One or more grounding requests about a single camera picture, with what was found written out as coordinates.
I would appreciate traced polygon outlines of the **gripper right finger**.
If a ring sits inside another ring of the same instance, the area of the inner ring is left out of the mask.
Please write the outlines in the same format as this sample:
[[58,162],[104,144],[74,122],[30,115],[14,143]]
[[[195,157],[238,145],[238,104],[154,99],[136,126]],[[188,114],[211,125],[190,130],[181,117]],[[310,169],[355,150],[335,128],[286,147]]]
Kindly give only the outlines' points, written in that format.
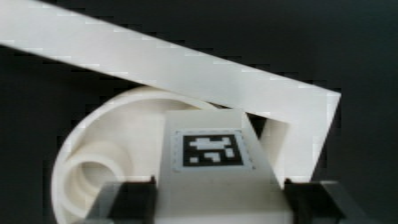
[[282,192],[293,210],[293,224],[371,224],[337,181],[300,183],[286,179]]

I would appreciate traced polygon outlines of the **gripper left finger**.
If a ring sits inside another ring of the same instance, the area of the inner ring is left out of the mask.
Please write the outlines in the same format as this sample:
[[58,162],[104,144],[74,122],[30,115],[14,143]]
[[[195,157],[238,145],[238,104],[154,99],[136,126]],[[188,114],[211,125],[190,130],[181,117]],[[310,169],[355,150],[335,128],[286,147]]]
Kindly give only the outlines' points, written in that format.
[[108,182],[81,224],[154,224],[156,180]]

